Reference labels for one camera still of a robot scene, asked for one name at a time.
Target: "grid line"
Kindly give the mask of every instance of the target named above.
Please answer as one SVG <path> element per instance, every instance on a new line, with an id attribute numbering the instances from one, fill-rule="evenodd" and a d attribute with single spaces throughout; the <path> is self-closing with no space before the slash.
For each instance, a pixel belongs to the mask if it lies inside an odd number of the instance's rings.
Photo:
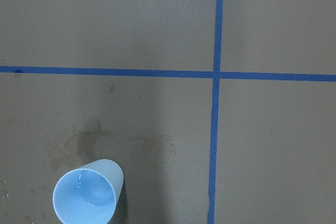
<path id="1" fill-rule="evenodd" d="M 110 68 L 62 68 L 62 67 L 25 67 L 0 66 L 0 73 L 44 73 L 44 74 L 82 74 L 93 76 L 134 76 L 134 77 L 176 77 L 236 80 L 275 80 L 275 81 L 324 81 L 336 82 L 335 74 L 309 73 L 261 73 L 261 72 L 213 72 L 192 70 L 145 70 Z"/>
<path id="2" fill-rule="evenodd" d="M 223 8 L 224 8 L 223 0 L 216 0 L 214 66 L 213 66 L 213 79 L 212 79 L 212 106 L 211 106 L 211 130 L 210 130 L 210 154 L 209 154 L 209 183 L 208 183 L 209 209 L 207 214 L 207 224 L 215 223 L 219 77 L 221 71 L 220 60 L 222 56 Z"/>

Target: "dark spot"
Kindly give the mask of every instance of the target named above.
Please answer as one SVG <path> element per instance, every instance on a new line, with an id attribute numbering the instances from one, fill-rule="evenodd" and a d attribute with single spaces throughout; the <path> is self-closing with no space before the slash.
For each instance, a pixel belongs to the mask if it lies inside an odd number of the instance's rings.
<path id="1" fill-rule="evenodd" d="M 14 71 L 14 77 L 15 77 L 15 78 L 20 78 L 21 75 L 22 75 L 22 73 L 23 73 L 22 70 L 20 70 L 20 69 L 16 69 L 16 70 Z"/>
<path id="2" fill-rule="evenodd" d="M 115 90 L 116 90 L 115 86 L 111 85 L 111 87 L 110 87 L 110 93 L 115 92 Z"/>

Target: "water droplet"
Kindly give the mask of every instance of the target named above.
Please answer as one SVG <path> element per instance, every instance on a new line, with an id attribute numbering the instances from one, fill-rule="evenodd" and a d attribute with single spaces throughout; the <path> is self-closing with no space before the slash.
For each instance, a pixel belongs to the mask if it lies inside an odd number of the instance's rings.
<path id="1" fill-rule="evenodd" d="M 34 221 L 31 216 L 25 215 L 23 216 L 23 220 L 25 220 L 27 224 L 34 224 Z"/>
<path id="2" fill-rule="evenodd" d="M 8 190 L 2 190 L 2 198 L 4 198 L 4 199 L 8 199 L 9 198 Z"/>
<path id="3" fill-rule="evenodd" d="M 6 184 L 6 179 L 0 179 L 0 186 L 3 186 Z"/>
<path id="4" fill-rule="evenodd" d="M 82 174 L 79 175 L 79 178 L 77 180 L 77 183 L 76 183 L 77 188 L 80 188 L 82 186 L 82 181 L 80 180 L 81 177 L 82 177 Z"/>
<path id="5" fill-rule="evenodd" d="M 47 162 L 43 161 L 42 164 L 43 164 L 43 172 L 46 172 L 47 171 Z"/>

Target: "puddle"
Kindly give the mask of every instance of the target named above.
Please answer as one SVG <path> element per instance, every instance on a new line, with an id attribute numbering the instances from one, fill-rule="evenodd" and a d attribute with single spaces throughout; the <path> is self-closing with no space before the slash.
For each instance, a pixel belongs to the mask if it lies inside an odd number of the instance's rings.
<path id="1" fill-rule="evenodd" d="M 50 160 L 50 169 L 56 171 L 65 164 L 70 169 L 98 159 L 94 153 L 96 141 L 101 137 L 113 137 L 103 131 L 100 121 L 85 117 L 61 133 L 56 133 L 44 146 Z"/>
<path id="2" fill-rule="evenodd" d="M 168 135 L 130 138 L 130 160 L 139 170 L 168 170 L 175 163 L 175 142 Z"/>

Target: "concrete floor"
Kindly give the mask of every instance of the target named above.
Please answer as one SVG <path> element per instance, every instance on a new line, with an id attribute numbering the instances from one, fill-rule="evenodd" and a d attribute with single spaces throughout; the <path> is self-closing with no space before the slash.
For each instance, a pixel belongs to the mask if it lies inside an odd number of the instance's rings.
<path id="1" fill-rule="evenodd" d="M 215 13 L 216 0 L 0 0 L 0 69 L 212 71 Z M 220 69 L 335 74 L 335 28 L 336 0 L 224 0 Z M 57 180 L 101 158 L 125 176 L 110 223 L 334 223 L 335 83 L 312 81 L 220 80 L 208 219 L 212 81 L 0 72 L 0 223 L 60 223 Z"/>

